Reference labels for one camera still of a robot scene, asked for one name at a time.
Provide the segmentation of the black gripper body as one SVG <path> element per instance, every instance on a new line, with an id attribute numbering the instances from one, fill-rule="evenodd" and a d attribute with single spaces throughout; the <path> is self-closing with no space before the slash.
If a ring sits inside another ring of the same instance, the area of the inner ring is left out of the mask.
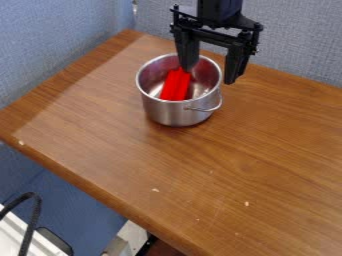
<path id="1" fill-rule="evenodd" d="M 263 25 L 242 14 L 242 3 L 195 3 L 192 6 L 175 4 L 171 33 L 190 31 L 199 42 L 230 48 L 244 47 L 248 55 L 256 53 Z"/>

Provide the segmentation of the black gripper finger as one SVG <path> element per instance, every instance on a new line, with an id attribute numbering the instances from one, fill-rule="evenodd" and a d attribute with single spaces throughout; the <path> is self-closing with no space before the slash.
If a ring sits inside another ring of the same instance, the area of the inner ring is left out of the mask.
<path id="1" fill-rule="evenodd" d="M 226 55 L 224 83 L 232 84 L 244 73 L 250 55 L 244 47 L 231 46 Z"/>
<path id="2" fill-rule="evenodd" d="M 174 33 L 179 64 L 184 71 L 190 71 L 199 61 L 199 39 L 190 31 Z"/>

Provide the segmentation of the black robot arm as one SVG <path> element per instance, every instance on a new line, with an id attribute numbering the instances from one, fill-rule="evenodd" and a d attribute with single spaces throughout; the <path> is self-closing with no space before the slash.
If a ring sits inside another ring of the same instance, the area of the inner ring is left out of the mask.
<path id="1" fill-rule="evenodd" d="M 263 25 L 242 14 L 242 7 L 243 0 L 196 0 L 195 6 L 175 4 L 170 8 L 170 32 L 182 68 L 190 71 L 199 62 L 202 42 L 226 48 L 227 85 L 243 75 L 263 31 Z"/>

